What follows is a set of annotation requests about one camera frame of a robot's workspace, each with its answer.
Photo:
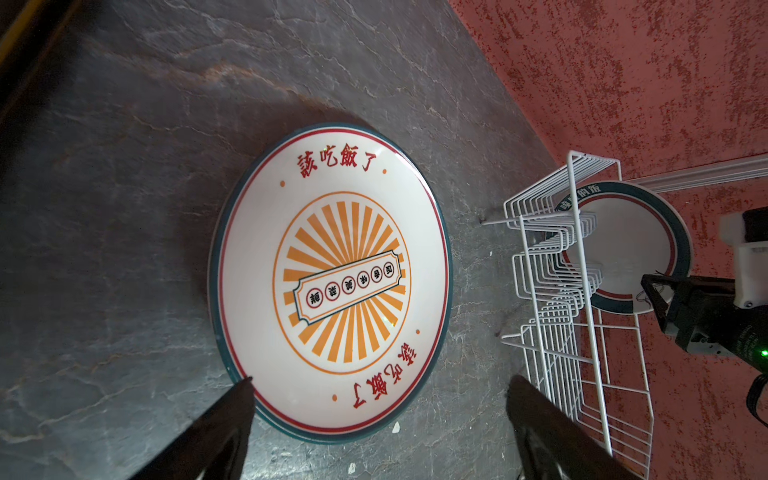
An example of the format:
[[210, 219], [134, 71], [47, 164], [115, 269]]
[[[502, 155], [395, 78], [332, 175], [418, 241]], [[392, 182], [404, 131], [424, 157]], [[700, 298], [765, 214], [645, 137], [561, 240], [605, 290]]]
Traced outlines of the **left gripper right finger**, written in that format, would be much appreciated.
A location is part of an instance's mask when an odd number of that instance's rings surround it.
[[506, 414], [524, 479], [634, 479], [525, 377], [514, 375]]

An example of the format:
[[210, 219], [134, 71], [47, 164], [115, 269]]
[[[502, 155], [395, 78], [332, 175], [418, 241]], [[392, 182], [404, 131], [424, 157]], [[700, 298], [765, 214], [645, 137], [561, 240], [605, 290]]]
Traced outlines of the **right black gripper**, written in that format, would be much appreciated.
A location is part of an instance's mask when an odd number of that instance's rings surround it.
[[660, 330], [682, 350], [767, 364], [767, 307], [737, 307], [733, 280], [645, 274], [641, 286]]

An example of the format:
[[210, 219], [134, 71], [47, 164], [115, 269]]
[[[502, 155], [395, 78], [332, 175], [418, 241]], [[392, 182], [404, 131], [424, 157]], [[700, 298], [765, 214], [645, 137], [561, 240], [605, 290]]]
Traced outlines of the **round patterned plate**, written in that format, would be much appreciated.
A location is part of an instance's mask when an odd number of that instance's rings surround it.
[[384, 358], [350, 376], [295, 373], [276, 360], [259, 360], [248, 373], [226, 339], [217, 346], [232, 381], [246, 382], [259, 419], [295, 439], [340, 444], [382, 430], [411, 406], [441, 348], [422, 336], [397, 341]]
[[419, 332], [441, 353], [452, 302], [443, 212], [390, 139], [346, 123], [309, 126], [235, 184], [207, 293], [216, 342], [226, 339], [244, 372], [276, 360], [295, 373], [350, 376]]
[[654, 192], [628, 182], [602, 181], [577, 189], [580, 213], [597, 226], [583, 240], [585, 259], [602, 274], [591, 305], [618, 315], [653, 310], [641, 286], [646, 274], [688, 276], [691, 235], [678, 212]]

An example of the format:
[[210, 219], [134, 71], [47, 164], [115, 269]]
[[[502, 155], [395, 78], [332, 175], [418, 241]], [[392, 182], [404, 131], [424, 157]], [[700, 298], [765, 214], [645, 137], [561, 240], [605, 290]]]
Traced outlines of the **round patterned plate front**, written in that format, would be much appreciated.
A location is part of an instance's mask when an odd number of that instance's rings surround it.
[[217, 346], [232, 381], [246, 382], [259, 419], [295, 439], [340, 444], [382, 430], [411, 406], [441, 348], [422, 336], [397, 341], [384, 358], [350, 376], [295, 373], [276, 360], [259, 360], [248, 373], [226, 339]]

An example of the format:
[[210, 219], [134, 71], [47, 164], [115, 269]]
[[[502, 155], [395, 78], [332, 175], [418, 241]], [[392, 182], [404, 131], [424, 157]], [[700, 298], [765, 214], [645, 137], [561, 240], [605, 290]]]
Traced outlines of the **dark brown square plate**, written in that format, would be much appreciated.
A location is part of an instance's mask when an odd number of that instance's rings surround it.
[[81, 4], [80, 0], [1, 0], [1, 120]]

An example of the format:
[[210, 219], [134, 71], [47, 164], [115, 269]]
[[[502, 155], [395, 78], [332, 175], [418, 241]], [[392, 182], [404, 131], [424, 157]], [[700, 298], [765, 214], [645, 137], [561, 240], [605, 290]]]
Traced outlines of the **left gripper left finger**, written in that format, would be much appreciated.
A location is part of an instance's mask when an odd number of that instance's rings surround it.
[[251, 379], [241, 380], [133, 477], [239, 479], [255, 416]]

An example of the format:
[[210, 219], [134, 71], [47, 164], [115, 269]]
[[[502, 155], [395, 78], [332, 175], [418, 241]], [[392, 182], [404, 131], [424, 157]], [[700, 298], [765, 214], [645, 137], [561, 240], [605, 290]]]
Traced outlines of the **round patterned plate back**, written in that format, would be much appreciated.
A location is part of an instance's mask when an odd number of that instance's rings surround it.
[[646, 274], [688, 276], [691, 235], [678, 212], [654, 192], [628, 182], [602, 181], [577, 189], [580, 213], [597, 226], [583, 240], [585, 259], [602, 274], [591, 305], [618, 315], [653, 310], [641, 286]]

